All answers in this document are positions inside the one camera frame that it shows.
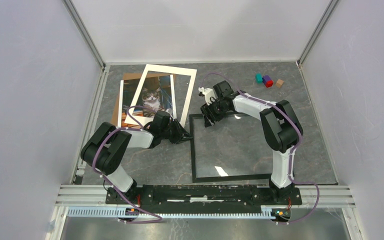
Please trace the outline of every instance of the tabby cat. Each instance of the tabby cat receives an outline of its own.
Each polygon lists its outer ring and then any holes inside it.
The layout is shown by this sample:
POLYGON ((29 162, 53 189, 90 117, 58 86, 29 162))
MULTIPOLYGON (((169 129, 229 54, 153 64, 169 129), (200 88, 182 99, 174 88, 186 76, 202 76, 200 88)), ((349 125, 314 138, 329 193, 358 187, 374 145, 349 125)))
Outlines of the tabby cat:
MULTIPOLYGON (((144 87, 142 89, 142 106, 150 108, 155 112, 163 110, 163 107, 161 106, 161 88, 149 90, 144 87)), ((155 113, 150 110, 143 110, 144 117, 152 118, 154 115, 155 113)))

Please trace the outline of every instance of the wooden block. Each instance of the wooden block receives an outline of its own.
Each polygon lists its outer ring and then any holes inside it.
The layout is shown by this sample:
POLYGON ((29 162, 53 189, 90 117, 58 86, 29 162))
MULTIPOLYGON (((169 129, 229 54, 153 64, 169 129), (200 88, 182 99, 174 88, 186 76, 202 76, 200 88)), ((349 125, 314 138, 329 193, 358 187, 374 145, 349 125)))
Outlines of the wooden block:
POLYGON ((284 81, 278 79, 276 82, 276 87, 281 88, 283 84, 284 84, 284 81))

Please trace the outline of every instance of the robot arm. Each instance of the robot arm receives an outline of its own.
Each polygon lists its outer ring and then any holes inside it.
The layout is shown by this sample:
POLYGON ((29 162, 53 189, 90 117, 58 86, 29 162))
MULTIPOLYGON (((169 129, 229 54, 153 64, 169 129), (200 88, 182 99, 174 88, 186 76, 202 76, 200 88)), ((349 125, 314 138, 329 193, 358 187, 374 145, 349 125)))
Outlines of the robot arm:
POLYGON ((286 188, 293 187, 289 179, 289 172, 292 172, 294 161, 292 148, 298 142, 298 135, 283 116, 270 106, 275 105, 280 108, 303 134, 301 124, 291 104, 286 100, 267 101, 266 103, 251 100, 249 99, 251 95, 234 92, 226 81, 216 84, 213 88, 200 87, 198 90, 199 95, 204 97, 206 102, 200 108, 204 115, 205 127, 210 127, 222 120, 230 111, 244 113, 261 121, 265 140, 273 151, 273 172, 270 186, 280 194, 287 191, 286 188), (291 169, 289 169, 290 155, 292 155, 291 169))
MULTIPOLYGON (((248 114, 261 120, 265 140, 273 151, 273 172, 269 185, 278 198, 291 193, 294 184, 289 179, 289 173, 292 172, 289 158, 292 157, 293 164, 292 148, 298 142, 298 135, 289 122, 285 121, 282 115, 269 105, 276 105, 281 109, 295 123, 302 134, 303 129, 290 103, 282 100, 267 104, 251 100, 247 93, 241 95, 239 92, 234 92, 226 81, 216 84, 213 88, 200 87, 198 90, 200 96, 205 97, 206 102, 200 108, 204 115, 205 127, 210 127, 221 121, 230 111, 248 114)), ((104 122, 81 150, 81 158, 92 166, 99 146, 115 129, 114 125, 104 122)), ((158 111, 153 121, 145 125, 145 129, 126 128, 114 134, 100 152, 96 168, 124 192, 126 197, 129 195, 133 197, 135 196, 136 182, 121 166, 126 149, 154 148, 163 139, 178 144, 191 138, 179 122, 171 118, 170 114, 158 111)))
MULTIPOLYGON (((136 186, 136 182, 121 166, 126 149, 152 149, 163 139, 168 139, 173 144, 179 144, 192 138, 177 119, 172 119, 170 114, 165 111, 158 111, 153 121, 145 127, 146 129, 126 128, 118 131, 109 139, 97 158, 96 168, 123 193, 127 193, 132 186, 136 186)), ((115 129, 116 126, 109 122, 102 123, 81 150, 80 157, 92 166, 99 146, 115 129)))

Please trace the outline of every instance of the black mounting plate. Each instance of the black mounting plate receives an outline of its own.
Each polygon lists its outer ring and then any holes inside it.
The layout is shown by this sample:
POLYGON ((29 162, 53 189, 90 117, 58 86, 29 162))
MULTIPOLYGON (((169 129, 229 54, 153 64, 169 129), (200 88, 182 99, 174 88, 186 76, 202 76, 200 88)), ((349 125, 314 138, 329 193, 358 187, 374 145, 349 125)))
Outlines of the black mounting plate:
MULTIPOLYGON (((261 205, 302 205, 296 187, 282 199, 274 198, 268 186, 261 185, 143 185, 136 188, 140 207, 159 214, 239 214, 261 213, 261 205)), ((106 204, 126 204, 119 194, 108 188, 106 204)))

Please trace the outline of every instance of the glass pane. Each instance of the glass pane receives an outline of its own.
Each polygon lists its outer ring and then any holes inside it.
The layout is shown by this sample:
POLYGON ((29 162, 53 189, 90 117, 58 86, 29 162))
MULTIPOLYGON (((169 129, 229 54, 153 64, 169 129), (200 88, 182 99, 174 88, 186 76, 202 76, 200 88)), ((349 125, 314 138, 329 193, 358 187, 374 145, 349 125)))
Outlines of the glass pane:
POLYGON ((272 173, 273 152, 260 120, 232 114, 204 127, 203 118, 194 118, 193 128, 197 178, 272 173))

